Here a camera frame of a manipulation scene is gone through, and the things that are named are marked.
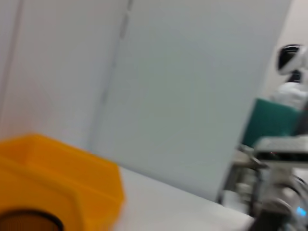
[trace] plastic bin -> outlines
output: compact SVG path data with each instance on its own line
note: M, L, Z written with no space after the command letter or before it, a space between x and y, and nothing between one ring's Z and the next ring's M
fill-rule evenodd
M0 227L24 213L54 230L106 231L124 202L115 163L37 134L0 143L0 184Z

